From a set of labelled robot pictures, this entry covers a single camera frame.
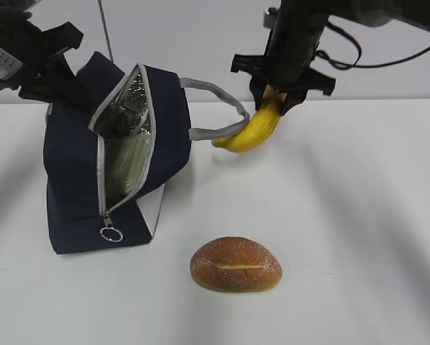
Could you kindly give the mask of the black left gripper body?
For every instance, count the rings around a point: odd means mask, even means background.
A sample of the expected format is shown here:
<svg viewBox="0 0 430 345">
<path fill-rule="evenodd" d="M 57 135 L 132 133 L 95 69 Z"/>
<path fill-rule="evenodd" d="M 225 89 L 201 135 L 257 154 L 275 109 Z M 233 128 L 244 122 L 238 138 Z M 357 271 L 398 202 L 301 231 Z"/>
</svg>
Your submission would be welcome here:
<svg viewBox="0 0 430 345">
<path fill-rule="evenodd" d="M 27 6 L 0 6 L 0 91 L 20 90 L 34 70 L 81 45 L 83 33 L 70 22 L 42 31 Z"/>
</svg>

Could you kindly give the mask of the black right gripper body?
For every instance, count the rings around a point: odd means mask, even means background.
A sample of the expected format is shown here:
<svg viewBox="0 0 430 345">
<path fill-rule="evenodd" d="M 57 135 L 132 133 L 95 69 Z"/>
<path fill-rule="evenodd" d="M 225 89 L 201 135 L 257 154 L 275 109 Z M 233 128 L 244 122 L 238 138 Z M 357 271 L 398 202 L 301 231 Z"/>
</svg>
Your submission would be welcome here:
<svg viewBox="0 0 430 345">
<path fill-rule="evenodd" d="M 282 93 L 319 90 L 332 95 L 336 81 L 312 68 L 329 14 L 322 1 L 281 1 L 263 55 L 236 54 L 231 71 L 250 74 Z"/>
</svg>

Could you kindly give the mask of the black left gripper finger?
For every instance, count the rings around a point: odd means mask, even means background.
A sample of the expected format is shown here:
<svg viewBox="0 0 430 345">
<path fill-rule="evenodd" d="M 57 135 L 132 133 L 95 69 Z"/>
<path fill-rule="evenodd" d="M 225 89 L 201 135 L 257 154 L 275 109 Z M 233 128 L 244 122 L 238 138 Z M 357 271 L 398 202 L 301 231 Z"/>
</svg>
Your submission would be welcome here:
<svg viewBox="0 0 430 345">
<path fill-rule="evenodd" d="M 93 99 L 70 69 L 65 56 L 59 55 L 34 70 L 21 84 L 19 97 L 53 103 L 66 101 L 83 110 L 93 107 Z"/>
</svg>

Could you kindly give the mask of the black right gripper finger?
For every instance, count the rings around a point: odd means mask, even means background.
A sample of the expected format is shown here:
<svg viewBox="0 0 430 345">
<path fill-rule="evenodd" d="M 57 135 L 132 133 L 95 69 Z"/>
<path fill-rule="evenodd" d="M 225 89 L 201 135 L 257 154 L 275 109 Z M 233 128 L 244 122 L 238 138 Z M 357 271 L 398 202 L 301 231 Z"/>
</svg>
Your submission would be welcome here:
<svg viewBox="0 0 430 345">
<path fill-rule="evenodd" d="M 280 111 L 280 115 L 284 116 L 293 107 L 299 104 L 302 104 L 306 100 L 308 89 L 307 88 L 289 88 L 289 89 L 280 89 L 280 92 L 285 94 L 285 100 L 283 101 L 283 105 Z"/>
<path fill-rule="evenodd" d="M 250 92 L 255 102 L 255 109 L 259 110 L 267 87 L 267 81 L 258 73 L 252 73 L 250 79 Z"/>
</svg>

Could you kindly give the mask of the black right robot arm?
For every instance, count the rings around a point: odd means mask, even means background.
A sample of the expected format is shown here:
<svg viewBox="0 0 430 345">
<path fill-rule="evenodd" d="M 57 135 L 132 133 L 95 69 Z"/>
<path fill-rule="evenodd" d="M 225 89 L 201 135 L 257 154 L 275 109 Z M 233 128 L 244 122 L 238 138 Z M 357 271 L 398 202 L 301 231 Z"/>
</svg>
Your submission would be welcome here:
<svg viewBox="0 0 430 345">
<path fill-rule="evenodd" d="M 281 114 L 303 103 L 310 90 L 332 95 L 336 81 L 314 70 L 311 62 L 321 58 L 337 70 L 361 69 L 359 62 L 344 63 L 319 49 L 321 35 L 329 29 L 350 41 L 359 55 L 359 42 L 341 27 L 330 22 L 339 17 L 366 27 L 380 27 L 391 20 L 404 22 L 430 32 L 430 1 L 310 1 L 283 0 L 279 7 L 268 8 L 263 26 L 269 29 L 261 55 L 233 57 L 231 71 L 250 75 L 250 92 L 259 108 L 268 86 L 285 94 Z"/>
</svg>

